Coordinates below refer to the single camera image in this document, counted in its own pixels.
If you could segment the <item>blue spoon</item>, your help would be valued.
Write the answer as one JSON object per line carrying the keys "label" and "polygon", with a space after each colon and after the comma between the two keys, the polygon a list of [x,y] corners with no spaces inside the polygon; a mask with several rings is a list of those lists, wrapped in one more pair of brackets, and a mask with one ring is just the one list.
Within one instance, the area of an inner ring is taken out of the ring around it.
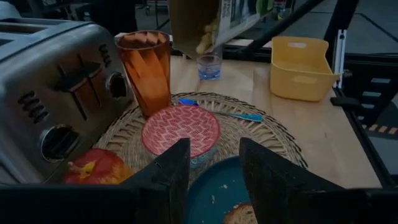
{"label": "blue spoon", "polygon": [[[178,103],[180,105],[199,106],[199,104],[196,101],[186,99],[186,98],[179,99]],[[257,123],[260,123],[263,119],[262,115],[260,115],[260,114],[233,114],[233,113],[225,113],[225,112],[220,112],[220,111],[213,111],[213,113],[220,114],[223,116],[230,116],[233,118],[239,118],[239,119],[243,119],[246,121],[257,122]]]}

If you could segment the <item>yellow cereal puffs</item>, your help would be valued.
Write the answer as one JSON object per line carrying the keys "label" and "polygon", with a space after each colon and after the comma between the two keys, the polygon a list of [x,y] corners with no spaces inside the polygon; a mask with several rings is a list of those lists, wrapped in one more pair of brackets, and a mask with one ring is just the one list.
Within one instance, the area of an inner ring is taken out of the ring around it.
{"label": "yellow cereal puffs", "polygon": [[210,24],[205,25],[204,34],[201,37],[201,41],[196,47],[196,53],[203,55],[213,45],[213,34],[218,30],[218,20],[214,19]]}

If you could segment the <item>brown toast slice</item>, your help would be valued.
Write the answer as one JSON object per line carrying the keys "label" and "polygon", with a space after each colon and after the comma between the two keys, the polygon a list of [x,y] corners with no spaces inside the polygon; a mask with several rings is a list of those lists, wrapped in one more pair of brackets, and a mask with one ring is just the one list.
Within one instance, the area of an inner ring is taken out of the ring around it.
{"label": "brown toast slice", "polygon": [[241,203],[225,215],[223,224],[258,224],[258,221],[252,205]]}

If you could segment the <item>white frame bracket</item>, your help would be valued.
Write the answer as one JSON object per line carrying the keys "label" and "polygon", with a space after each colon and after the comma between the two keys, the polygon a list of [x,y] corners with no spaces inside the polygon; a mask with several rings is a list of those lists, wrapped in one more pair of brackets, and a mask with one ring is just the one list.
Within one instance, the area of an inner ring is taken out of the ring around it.
{"label": "white frame bracket", "polygon": [[334,88],[341,88],[343,84],[344,62],[345,62],[345,45],[347,30],[338,30],[333,51],[333,73],[338,79],[333,84]]}

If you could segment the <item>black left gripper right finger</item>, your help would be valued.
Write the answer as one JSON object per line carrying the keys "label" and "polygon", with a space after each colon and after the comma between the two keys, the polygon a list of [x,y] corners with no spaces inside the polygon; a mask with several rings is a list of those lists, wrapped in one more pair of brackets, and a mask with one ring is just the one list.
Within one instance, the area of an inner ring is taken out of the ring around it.
{"label": "black left gripper right finger", "polygon": [[244,182],[259,224],[338,224],[333,205],[316,193],[341,190],[249,138],[241,138]]}

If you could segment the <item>hazard striped floor mat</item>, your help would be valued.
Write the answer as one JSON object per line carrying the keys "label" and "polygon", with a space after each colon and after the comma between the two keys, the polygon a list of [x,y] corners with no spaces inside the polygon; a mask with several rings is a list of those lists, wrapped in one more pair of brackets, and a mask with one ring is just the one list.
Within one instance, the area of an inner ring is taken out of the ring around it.
{"label": "hazard striped floor mat", "polygon": [[362,128],[367,131],[377,132],[381,134],[390,134],[390,135],[398,134],[398,128],[396,127],[388,127],[378,124],[372,124],[370,126],[367,126],[363,124]]}

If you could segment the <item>yellow plastic bin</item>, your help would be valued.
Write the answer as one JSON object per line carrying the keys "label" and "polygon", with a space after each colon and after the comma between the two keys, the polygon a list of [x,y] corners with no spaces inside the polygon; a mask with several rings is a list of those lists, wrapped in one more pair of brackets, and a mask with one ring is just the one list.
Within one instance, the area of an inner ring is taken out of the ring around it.
{"label": "yellow plastic bin", "polygon": [[272,39],[270,89],[281,98],[320,101],[338,80],[326,59],[329,44],[308,37]]}

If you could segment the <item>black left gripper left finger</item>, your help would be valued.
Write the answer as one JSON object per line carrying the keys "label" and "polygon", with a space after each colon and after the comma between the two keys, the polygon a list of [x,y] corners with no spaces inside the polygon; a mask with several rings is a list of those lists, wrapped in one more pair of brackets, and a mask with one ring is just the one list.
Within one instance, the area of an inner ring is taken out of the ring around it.
{"label": "black left gripper left finger", "polygon": [[190,140],[179,139],[122,183],[130,191],[121,224],[183,224]]}

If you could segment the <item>red apple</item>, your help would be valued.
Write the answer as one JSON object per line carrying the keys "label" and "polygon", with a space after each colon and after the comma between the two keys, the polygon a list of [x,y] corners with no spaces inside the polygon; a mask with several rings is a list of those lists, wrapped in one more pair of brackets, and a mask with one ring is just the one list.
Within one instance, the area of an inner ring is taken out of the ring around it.
{"label": "red apple", "polygon": [[64,184],[118,185],[136,173],[114,152],[91,148],[68,163]]}

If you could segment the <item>panda cereal box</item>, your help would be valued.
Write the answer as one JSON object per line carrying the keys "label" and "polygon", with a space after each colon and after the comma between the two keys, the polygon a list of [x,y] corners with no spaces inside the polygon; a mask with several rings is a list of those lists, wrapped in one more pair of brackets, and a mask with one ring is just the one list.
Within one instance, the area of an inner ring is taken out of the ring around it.
{"label": "panda cereal box", "polygon": [[218,20],[212,51],[251,28],[274,8],[274,0],[168,0],[173,46],[191,58],[201,55],[196,47],[204,26]]}

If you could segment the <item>round woven straw placemat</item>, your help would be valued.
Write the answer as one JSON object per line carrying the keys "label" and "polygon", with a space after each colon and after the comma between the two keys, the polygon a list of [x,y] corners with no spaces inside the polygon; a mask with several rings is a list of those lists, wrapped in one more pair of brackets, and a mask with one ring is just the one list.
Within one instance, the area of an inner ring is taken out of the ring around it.
{"label": "round woven straw placemat", "polygon": [[[265,111],[231,96],[207,92],[174,94],[172,104],[176,105],[181,98],[194,100],[202,108],[210,111],[260,114],[263,117],[262,121],[257,123],[216,114],[220,123],[221,136],[216,143],[215,153],[206,164],[190,170],[190,184],[209,166],[229,157],[237,156],[239,140],[242,137],[251,138],[294,164],[304,169],[308,168],[296,139],[288,132],[286,127]],[[145,119],[138,107],[129,108],[113,121],[108,130],[94,144],[94,147],[115,152],[125,164],[136,171],[143,169],[155,159],[155,156],[147,151],[141,141],[144,121]]]}

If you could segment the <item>orange plastic tumbler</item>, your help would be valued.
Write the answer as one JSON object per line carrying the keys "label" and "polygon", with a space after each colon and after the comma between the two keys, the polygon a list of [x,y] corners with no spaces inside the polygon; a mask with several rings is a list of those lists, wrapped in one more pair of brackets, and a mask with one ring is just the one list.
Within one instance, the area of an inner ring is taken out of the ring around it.
{"label": "orange plastic tumbler", "polygon": [[120,35],[116,46],[145,117],[170,106],[170,38],[157,30]]}

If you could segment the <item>clear drinking glass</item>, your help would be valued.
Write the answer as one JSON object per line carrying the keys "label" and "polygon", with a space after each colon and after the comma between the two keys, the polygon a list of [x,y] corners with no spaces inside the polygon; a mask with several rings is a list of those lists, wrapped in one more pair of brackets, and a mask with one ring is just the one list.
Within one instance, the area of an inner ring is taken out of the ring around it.
{"label": "clear drinking glass", "polygon": [[223,60],[222,46],[216,47],[212,52],[207,52],[197,58],[198,75],[204,80],[217,80],[221,75]]}

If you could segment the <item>teal round plate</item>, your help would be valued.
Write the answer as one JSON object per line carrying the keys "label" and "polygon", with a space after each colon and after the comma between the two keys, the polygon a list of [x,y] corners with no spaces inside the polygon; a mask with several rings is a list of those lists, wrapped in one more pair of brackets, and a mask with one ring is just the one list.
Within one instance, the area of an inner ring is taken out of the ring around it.
{"label": "teal round plate", "polygon": [[209,167],[190,186],[184,224],[223,224],[229,212],[249,202],[241,160],[230,157]]}

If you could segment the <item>silver four-slot toaster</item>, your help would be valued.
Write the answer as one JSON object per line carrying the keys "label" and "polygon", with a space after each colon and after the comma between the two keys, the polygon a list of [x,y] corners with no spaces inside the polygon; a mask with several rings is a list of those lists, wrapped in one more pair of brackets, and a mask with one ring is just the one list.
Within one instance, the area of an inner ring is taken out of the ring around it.
{"label": "silver four-slot toaster", "polygon": [[93,22],[0,20],[0,183],[59,180],[134,99],[114,37]]}

